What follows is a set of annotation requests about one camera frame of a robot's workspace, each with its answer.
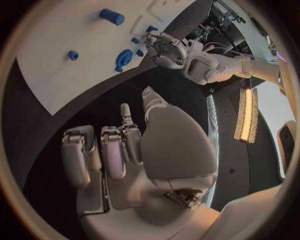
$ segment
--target robotic arm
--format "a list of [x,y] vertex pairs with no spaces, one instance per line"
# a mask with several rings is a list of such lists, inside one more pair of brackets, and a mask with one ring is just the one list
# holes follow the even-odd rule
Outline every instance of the robotic arm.
[[146,37],[146,47],[158,66],[180,69],[187,79],[200,85],[226,81],[236,75],[242,78],[254,76],[283,87],[278,81],[278,65],[251,60],[247,56],[227,57],[207,53],[214,49],[213,45],[204,48],[201,42],[189,40],[185,46],[164,32],[152,31]]

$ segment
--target blue object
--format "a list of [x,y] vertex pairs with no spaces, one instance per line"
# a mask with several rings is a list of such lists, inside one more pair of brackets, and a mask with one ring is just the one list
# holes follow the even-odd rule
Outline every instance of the blue object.
[[144,56],[144,53],[142,50],[137,50],[136,54],[139,56],[139,57],[143,57]]
[[157,30],[158,30],[158,28],[156,28],[156,27],[150,25],[150,26],[147,28],[146,32],[147,32],[147,33],[150,33],[151,31],[157,31]]
[[115,70],[119,73],[123,72],[122,67],[126,66],[127,64],[129,64],[131,62],[131,60],[133,59],[133,51],[126,49],[124,51],[122,51],[119,56],[117,56],[116,58],[116,67]]
[[99,13],[99,17],[102,19],[106,19],[107,21],[110,21],[111,23],[113,23],[117,26],[121,25],[125,21],[124,15],[117,13],[115,11],[112,11],[108,8],[103,9]]
[[140,43],[140,40],[138,40],[136,37],[133,37],[133,38],[131,39],[131,41],[132,41],[133,43],[135,43],[135,44],[139,44],[139,43]]
[[73,50],[69,51],[67,55],[72,61],[75,61],[79,58],[79,53]]

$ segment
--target robotic hand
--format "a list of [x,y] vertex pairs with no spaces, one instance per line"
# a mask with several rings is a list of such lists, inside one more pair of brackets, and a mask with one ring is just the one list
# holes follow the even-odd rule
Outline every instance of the robotic hand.
[[210,54],[207,51],[213,48],[203,49],[201,42],[189,40],[185,46],[178,39],[157,31],[147,35],[146,47],[158,66],[180,69],[187,79],[200,85],[226,81],[236,75],[242,78],[254,76],[282,87],[278,81],[279,66],[266,61]]

